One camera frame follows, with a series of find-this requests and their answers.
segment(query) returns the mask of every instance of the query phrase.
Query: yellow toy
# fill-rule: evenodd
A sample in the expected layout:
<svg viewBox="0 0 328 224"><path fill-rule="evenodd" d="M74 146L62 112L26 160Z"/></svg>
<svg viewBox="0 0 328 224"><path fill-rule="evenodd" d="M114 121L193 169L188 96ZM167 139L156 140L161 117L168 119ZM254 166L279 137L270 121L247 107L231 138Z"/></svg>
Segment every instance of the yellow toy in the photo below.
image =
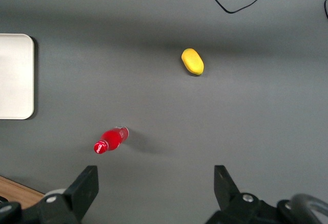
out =
<svg viewBox="0 0 328 224"><path fill-rule="evenodd" d="M201 75L203 73L204 63L197 51L194 49L185 49L182 53L181 59L189 72L197 75Z"/></svg>

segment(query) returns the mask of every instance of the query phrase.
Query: metal screw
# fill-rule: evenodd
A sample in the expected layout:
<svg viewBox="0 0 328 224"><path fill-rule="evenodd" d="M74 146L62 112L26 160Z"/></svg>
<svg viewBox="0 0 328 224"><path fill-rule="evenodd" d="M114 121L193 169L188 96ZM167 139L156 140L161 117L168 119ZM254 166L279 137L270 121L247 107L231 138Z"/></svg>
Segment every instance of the metal screw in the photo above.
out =
<svg viewBox="0 0 328 224"><path fill-rule="evenodd" d="M289 210L292 209L291 206L290 206L290 204L289 204L289 202L285 203L285 207L286 207L286 209L289 209Z"/></svg>
<svg viewBox="0 0 328 224"><path fill-rule="evenodd" d="M56 197L56 196L53 196L53 197L49 197L49 198L47 198L46 202L47 202L47 203L55 202L55 201L56 201L56 199L57 199L57 197Z"/></svg>
<svg viewBox="0 0 328 224"><path fill-rule="evenodd" d="M4 212L9 211L11 209L12 209L11 205L4 206L0 209L0 213L4 213Z"/></svg>
<svg viewBox="0 0 328 224"><path fill-rule="evenodd" d="M254 201L254 198L253 198L251 195L249 195L249 194L244 194L244 195L242 196L242 199L243 199L244 201L246 201L246 202L253 202L253 201Z"/></svg>

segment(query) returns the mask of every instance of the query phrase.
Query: red bottle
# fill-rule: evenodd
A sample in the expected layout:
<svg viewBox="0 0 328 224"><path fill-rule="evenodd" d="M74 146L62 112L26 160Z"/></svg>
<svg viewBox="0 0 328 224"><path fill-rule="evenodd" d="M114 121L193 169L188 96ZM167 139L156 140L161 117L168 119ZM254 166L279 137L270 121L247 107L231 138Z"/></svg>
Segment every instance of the red bottle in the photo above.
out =
<svg viewBox="0 0 328 224"><path fill-rule="evenodd" d="M106 151L115 150L129 136L129 130L126 127L116 127L105 132L100 140L94 145L94 151L97 154L103 154Z"/></svg>

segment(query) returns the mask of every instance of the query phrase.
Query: wooden floor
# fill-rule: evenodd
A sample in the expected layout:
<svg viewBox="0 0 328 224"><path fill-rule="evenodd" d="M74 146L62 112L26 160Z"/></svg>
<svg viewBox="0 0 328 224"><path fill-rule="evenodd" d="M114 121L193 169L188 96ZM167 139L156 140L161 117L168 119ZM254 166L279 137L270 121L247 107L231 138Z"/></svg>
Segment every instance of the wooden floor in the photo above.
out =
<svg viewBox="0 0 328 224"><path fill-rule="evenodd" d="M16 201L22 205L22 209L28 208L43 198L43 194L22 186L16 182L0 176L0 196L9 201Z"/></svg>

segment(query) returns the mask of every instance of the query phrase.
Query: white plate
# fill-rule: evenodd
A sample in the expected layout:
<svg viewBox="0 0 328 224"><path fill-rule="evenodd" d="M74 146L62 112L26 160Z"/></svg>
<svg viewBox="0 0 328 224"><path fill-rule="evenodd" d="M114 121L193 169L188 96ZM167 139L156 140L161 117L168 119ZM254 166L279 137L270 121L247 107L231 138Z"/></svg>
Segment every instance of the white plate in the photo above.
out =
<svg viewBox="0 0 328 224"><path fill-rule="evenodd" d="M0 119L34 111L34 43L25 34L0 34Z"/></svg>

